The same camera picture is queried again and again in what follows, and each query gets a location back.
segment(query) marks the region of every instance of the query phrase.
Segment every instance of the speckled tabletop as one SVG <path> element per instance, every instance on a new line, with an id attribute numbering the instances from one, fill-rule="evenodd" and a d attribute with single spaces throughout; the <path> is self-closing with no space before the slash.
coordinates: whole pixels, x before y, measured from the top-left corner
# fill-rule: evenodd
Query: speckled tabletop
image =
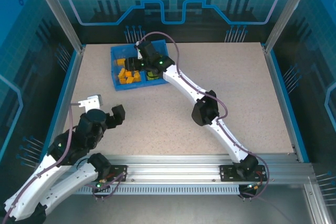
<path id="1" fill-rule="evenodd" d="M 110 48 L 87 45 L 72 102 L 101 94 L 102 109 L 123 104 L 126 119 L 107 130 L 91 153 L 117 155 L 226 154 L 207 129 L 195 124 L 189 100 L 170 84 L 115 91 Z M 171 58 L 176 53 L 168 44 Z M 265 57 L 259 43 L 179 44 L 180 68 L 196 84 L 213 89 L 228 107 L 225 123 L 256 153 L 293 152 Z M 74 123 L 83 108 L 75 107 Z"/>

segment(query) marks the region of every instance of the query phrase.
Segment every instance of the blue bin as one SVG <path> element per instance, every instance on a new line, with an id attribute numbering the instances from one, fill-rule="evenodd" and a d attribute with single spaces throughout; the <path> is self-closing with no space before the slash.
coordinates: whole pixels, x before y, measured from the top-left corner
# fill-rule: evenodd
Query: blue bin
<path id="1" fill-rule="evenodd" d="M 154 48 L 162 55 L 168 56 L 166 41 L 163 40 L 156 40 L 152 41 Z M 134 44 L 124 45 L 124 46 L 116 46 L 111 47 L 111 75 L 114 84 L 114 88 L 117 91 L 120 90 L 127 90 L 127 89 L 136 89 L 141 87 L 147 87 L 152 85 L 159 85 L 167 83 L 163 79 L 156 79 L 156 80 L 148 80 L 148 77 L 145 71 L 140 71 L 140 82 L 134 82 L 131 84 L 121 84 L 118 78 L 118 74 L 123 68 L 123 66 L 117 65 L 117 59 L 126 59 L 130 57 L 137 57 L 138 52 L 134 48 Z"/>

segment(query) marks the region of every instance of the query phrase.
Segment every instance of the blue enclosure wall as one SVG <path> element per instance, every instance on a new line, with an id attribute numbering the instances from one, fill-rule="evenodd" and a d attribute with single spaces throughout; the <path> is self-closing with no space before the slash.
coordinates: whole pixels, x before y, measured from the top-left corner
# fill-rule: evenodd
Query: blue enclosure wall
<path id="1" fill-rule="evenodd" d="M 274 52 L 309 159 L 335 174 L 336 0 L 301 0 Z"/>
<path id="2" fill-rule="evenodd" d="M 4 202 L 39 158 L 40 148 L 24 139 L 45 141 L 73 48 L 45 0 L 0 0 L 0 8 L 0 201 Z"/>
<path id="3" fill-rule="evenodd" d="M 81 42 L 91 44 L 134 42 L 154 30 L 179 42 L 265 42 L 287 0 L 60 2 Z"/>

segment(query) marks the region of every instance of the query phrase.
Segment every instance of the yellow block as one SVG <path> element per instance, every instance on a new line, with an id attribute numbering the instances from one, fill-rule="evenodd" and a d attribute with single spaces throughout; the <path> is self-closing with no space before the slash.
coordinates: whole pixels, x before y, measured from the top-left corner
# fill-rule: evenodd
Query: yellow block
<path id="1" fill-rule="evenodd" d="M 127 78 L 127 81 L 126 81 L 126 84 L 130 84 L 134 81 L 134 77 L 128 77 Z"/>
<path id="2" fill-rule="evenodd" d="M 119 79 L 119 81 L 120 81 L 120 84 L 126 84 L 126 79 L 125 78 L 121 78 L 121 79 Z"/>
<path id="3" fill-rule="evenodd" d="M 125 75 L 126 77 L 132 77 L 132 72 L 126 70 Z"/>
<path id="4" fill-rule="evenodd" d="M 117 65 L 118 66 L 125 66 L 125 59 L 118 59 L 117 60 Z"/>
<path id="5" fill-rule="evenodd" d="M 124 68 L 121 69 L 121 71 L 118 74 L 119 79 L 125 78 L 125 71 L 126 70 Z"/>
<path id="6" fill-rule="evenodd" d="M 141 81 L 140 74 L 138 71 L 134 73 L 134 81 Z"/>

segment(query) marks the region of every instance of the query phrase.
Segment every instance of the blue edge trim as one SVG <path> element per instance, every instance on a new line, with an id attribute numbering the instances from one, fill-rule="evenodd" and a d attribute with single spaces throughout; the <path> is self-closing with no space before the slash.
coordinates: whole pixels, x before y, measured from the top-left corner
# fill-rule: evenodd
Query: blue edge trim
<path id="1" fill-rule="evenodd" d="M 56 107 L 55 107 L 54 115 L 51 119 L 51 123 L 50 123 L 50 127 L 49 127 L 48 134 L 47 134 L 47 137 L 46 137 L 46 141 L 44 143 L 44 146 L 43 146 L 43 149 L 42 149 L 42 152 L 41 152 L 40 162 L 42 161 L 42 158 L 44 157 L 44 155 L 46 155 L 46 153 L 47 153 L 49 143 L 51 141 L 51 135 L 53 134 L 53 131 L 54 131 L 54 128 L 55 128 L 55 125 L 56 125 L 56 120 L 57 120 L 57 117 L 59 115 L 61 104 L 62 104 L 62 101 L 63 101 L 63 98 L 64 98 L 65 90 L 67 88 L 67 85 L 68 85 L 68 82 L 69 82 L 69 79 L 70 79 L 70 74 L 71 74 L 72 69 L 74 67 L 76 55 L 77 55 L 77 52 L 74 50 L 74 52 L 72 54 L 72 57 L 71 57 L 71 60 L 70 60 L 70 64 L 69 64 L 69 67 L 68 67 L 67 74 L 65 75 L 65 78 L 64 78 L 61 93 L 59 94 L 59 97 L 58 97 L 58 101 L 57 101 L 57 104 L 56 104 Z"/>
<path id="2" fill-rule="evenodd" d="M 295 135 L 296 135 L 296 138 L 298 140 L 299 149 L 297 149 L 297 151 L 301 152 L 303 162 L 309 163 L 307 151 L 306 151 L 306 148 L 304 146 L 303 139 L 302 139 L 302 136 L 301 136 L 301 133 L 300 133 L 300 130 L 299 130 L 299 126 L 298 126 L 298 123 L 296 121 L 294 111 L 293 111 L 293 108 L 292 108 L 292 104 L 290 103 L 289 96 L 288 96 L 288 93 L 287 93 L 287 90 L 286 90 L 286 86 L 285 86 L 285 83 L 283 82 L 283 78 L 282 78 L 282 75 L 281 75 L 281 72 L 280 72 L 278 61 L 277 61 L 277 58 L 275 56 L 275 53 L 274 53 L 273 49 L 271 50 L 271 57 L 272 57 L 272 61 L 273 61 L 274 66 L 275 66 L 275 71 L 276 71 L 277 76 L 279 78 L 279 82 L 280 82 L 282 92 L 284 94 L 283 96 L 285 97 L 286 106 L 287 106 L 288 111 L 289 111 L 289 116 L 290 116 L 290 119 L 292 121 L 292 125 L 293 125 L 294 131 L 295 131 Z"/>
<path id="3" fill-rule="evenodd" d="M 53 134 L 53 130 L 54 130 L 54 127 L 55 127 L 55 124 L 56 124 L 56 119 L 58 117 L 59 110 L 60 110 L 60 107 L 61 107 L 61 103 L 63 101 L 65 90 L 66 90 L 66 87 L 68 85 L 68 81 L 69 81 L 69 78 L 70 78 L 70 74 L 71 74 L 72 68 L 74 66 L 74 61 L 75 61 L 75 58 L 76 58 L 76 54 L 77 54 L 76 51 L 74 51 L 74 53 L 72 54 L 70 65 L 69 65 L 67 74 L 66 74 L 65 79 L 64 79 L 64 83 L 63 83 L 61 93 L 60 93 L 58 101 L 57 101 L 57 105 L 56 105 L 56 108 L 55 108 L 54 115 L 53 115 L 51 123 L 50 123 L 49 131 L 48 131 L 48 134 L 47 134 L 47 137 L 46 137 L 45 145 L 43 147 L 40 159 L 42 159 L 42 157 L 44 157 L 44 155 L 47 153 L 47 149 L 48 149 L 49 143 L 51 141 L 51 135 Z M 306 148 L 304 146 L 303 139 L 302 139 L 302 136 L 301 136 L 301 133 L 300 133 L 300 130 L 299 130 L 299 126 L 298 126 L 298 123 L 296 121 L 294 111 L 293 111 L 292 105 L 290 103 L 288 93 L 286 91 L 286 86 L 285 86 L 285 83 L 283 82 L 283 78 L 282 78 L 282 75 L 281 75 L 281 72 L 280 72 L 278 61 L 276 59 L 276 56 L 275 56 L 273 50 L 271 51 L 271 57 L 272 57 L 272 61 L 273 61 L 274 66 L 275 66 L 277 76 L 279 78 L 279 82 L 280 82 L 282 92 L 284 94 L 283 96 L 285 97 L 286 106 L 287 106 L 288 111 L 289 111 L 289 116 L 290 116 L 292 124 L 293 124 L 295 135 L 296 135 L 296 138 L 298 140 L 299 151 L 301 152 L 303 162 L 308 163 L 309 159 L 308 159 L 307 151 L 306 151 Z"/>

